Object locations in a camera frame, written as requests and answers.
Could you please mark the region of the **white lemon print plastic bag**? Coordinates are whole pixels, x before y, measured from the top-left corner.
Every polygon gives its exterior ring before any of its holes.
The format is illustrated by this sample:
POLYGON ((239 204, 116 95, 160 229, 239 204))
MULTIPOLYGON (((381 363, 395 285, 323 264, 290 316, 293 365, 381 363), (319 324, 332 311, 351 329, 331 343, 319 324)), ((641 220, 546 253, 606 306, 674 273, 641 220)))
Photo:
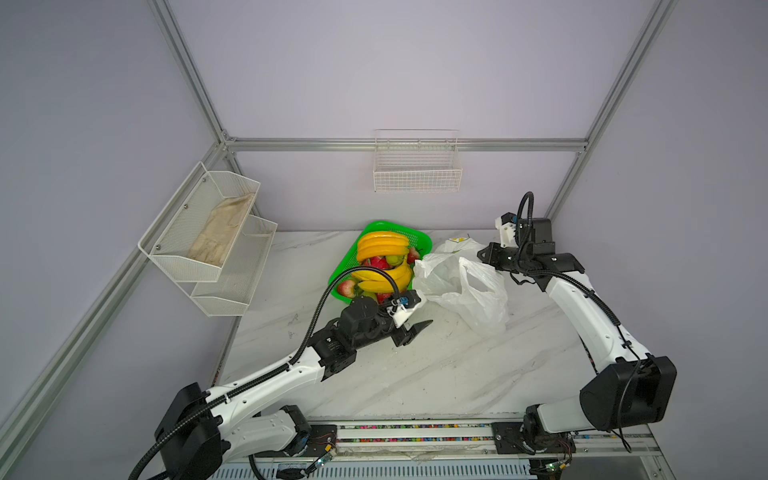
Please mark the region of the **white lemon print plastic bag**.
POLYGON ((482 263, 483 246, 469 237, 446 240, 414 264, 412 287, 419 296, 457 314, 478 335, 506 330, 508 293, 502 275, 482 263))

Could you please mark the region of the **yellow banana bunch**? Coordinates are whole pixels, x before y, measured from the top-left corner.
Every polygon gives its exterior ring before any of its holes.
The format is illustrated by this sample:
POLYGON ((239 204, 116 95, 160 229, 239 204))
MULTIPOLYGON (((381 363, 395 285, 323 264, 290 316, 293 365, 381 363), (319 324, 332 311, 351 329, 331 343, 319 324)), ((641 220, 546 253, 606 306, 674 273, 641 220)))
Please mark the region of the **yellow banana bunch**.
POLYGON ((353 272, 351 276, 357 281, 358 287, 365 292, 393 293, 389 278, 397 285, 398 291, 403 292, 411 283, 413 271, 408 264, 403 263, 394 269, 385 270, 384 273, 362 270, 353 272))
POLYGON ((391 231, 370 232, 357 241, 356 260, 363 262, 377 256, 405 256, 409 248, 410 241, 402 234, 391 231))

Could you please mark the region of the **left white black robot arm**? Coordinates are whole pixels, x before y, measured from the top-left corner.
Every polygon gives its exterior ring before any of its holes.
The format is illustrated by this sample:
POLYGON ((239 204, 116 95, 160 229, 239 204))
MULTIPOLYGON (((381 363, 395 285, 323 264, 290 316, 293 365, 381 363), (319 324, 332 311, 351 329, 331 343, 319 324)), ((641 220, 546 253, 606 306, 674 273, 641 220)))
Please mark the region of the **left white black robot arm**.
POLYGON ((364 297, 352 301, 338 318, 313 333, 303 350, 229 384, 204 390, 198 383, 181 388, 160 420, 151 457, 162 459, 161 479, 207 479, 228 459, 283 450, 300 452, 310 433, 296 406, 271 416, 263 410, 288 394, 341 373, 360 349, 384 339, 410 344, 429 326, 407 326, 423 301, 414 290, 384 304, 364 297))

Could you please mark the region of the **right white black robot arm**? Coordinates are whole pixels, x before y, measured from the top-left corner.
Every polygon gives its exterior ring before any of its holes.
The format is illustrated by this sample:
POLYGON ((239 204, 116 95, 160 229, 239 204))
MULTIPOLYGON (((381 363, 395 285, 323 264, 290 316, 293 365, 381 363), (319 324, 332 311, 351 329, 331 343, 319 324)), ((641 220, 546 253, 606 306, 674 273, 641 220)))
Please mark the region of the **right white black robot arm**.
POLYGON ((482 249, 479 260, 545 293, 574 327, 595 372, 576 395, 527 408, 522 449, 542 452, 568 433, 621 433, 661 421, 677 378, 673 362, 628 332, 573 254, 557 252, 550 220, 506 213, 495 226, 500 239, 482 249))

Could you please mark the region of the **green pear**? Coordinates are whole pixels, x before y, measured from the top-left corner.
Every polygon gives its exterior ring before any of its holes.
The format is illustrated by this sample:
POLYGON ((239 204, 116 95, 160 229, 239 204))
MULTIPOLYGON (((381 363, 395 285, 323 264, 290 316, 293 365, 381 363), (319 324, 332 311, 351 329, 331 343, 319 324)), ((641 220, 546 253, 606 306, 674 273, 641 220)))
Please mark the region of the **green pear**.
POLYGON ((358 298, 369 298, 369 299, 372 299, 372 300, 373 300, 374 302, 376 302, 377 304, 379 303, 379 300, 378 300, 378 296, 377 296, 377 294, 376 294, 376 293, 374 293, 374 292, 362 291, 362 292, 361 292, 361 293, 358 295, 358 298))

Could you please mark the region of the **red dragon fruit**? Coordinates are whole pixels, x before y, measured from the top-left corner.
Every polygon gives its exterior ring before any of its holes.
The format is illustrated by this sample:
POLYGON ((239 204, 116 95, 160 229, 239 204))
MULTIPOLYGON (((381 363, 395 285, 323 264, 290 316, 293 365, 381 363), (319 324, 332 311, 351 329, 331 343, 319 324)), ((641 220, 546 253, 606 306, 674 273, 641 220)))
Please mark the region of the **red dragon fruit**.
POLYGON ((381 270, 391 269, 387 264, 387 262, 385 261, 384 257, 382 256, 374 256, 371 258, 364 259, 362 261, 362 265, 372 266, 381 270))

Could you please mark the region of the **green guava fruit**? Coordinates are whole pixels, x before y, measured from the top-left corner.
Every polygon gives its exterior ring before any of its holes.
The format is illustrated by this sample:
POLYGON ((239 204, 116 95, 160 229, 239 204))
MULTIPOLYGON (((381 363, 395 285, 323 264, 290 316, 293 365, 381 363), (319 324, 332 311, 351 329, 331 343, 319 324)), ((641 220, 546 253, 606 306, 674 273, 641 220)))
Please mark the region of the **green guava fruit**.
POLYGON ((406 261, 405 255, 388 255, 384 257, 390 268, 397 268, 406 261))

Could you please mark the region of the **lower white mesh shelf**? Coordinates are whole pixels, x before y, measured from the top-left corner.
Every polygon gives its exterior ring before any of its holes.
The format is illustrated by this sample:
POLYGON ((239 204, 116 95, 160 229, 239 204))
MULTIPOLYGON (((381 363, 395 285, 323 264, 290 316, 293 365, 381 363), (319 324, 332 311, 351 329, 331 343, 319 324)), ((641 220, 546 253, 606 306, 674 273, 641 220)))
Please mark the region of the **lower white mesh shelf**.
POLYGON ((251 305, 278 224, 248 215, 216 282, 198 283, 191 300, 208 317, 242 316, 251 305))

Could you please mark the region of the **white mesh shelf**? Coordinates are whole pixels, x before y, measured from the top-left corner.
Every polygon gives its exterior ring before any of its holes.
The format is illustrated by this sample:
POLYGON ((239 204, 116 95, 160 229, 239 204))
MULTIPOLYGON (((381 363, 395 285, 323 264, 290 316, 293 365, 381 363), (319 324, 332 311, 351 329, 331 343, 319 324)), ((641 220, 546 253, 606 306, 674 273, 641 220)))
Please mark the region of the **white mesh shelf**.
POLYGON ((208 317, 242 316, 251 305, 278 224, 248 215, 216 282, 198 283, 191 300, 208 317))
POLYGON ((187 252, 214 207, 226 198, 251 193, 256 199, 259 189, 256 180, 230 171, 211 171, 198 163, 139 240, 140 252, 176 283, 216 282, 224 265, 216 267, 192 260, 187 252))

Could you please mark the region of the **beige cloth in shelf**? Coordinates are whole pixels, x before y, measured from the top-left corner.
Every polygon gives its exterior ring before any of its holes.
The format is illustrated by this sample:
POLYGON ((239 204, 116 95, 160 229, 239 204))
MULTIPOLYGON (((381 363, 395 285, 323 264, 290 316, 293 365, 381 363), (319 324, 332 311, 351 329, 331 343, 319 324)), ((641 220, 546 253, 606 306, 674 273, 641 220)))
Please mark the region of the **beige cloth in shelf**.
POLYGON ((251 193, 226 198, 214 207, 187 257, 222 267, 254 199, 255 195, 251 193))

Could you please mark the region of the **upper white mesh shelf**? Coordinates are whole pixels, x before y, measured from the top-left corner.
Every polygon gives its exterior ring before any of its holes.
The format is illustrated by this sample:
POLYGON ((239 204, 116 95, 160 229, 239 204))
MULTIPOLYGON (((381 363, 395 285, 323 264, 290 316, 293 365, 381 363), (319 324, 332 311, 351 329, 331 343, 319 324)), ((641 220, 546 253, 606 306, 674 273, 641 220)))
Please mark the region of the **upper white mesh shelf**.
POLYGON ((198 163, 139 240, 140 252, 176 283, 216 282, 224 265, 216 267, 192 260, 187 252, 214 207, 226 198, 251 193, 256 199, 259 189, 256 180, 230 171, 211 171, 198 163))

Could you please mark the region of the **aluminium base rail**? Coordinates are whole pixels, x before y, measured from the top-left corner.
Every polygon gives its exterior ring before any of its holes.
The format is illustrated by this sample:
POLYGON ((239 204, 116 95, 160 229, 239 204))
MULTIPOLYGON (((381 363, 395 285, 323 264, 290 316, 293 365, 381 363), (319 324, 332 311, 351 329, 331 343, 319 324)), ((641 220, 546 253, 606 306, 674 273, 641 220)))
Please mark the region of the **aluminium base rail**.
POLYGON ((226 461, 216 479, 275 479, 313 466, 313 479, 672 479, 646 427, 622 436, 569 433, 525 452, 519 424, 501 419, 321 421, 296 456, 260 453, 226 461))

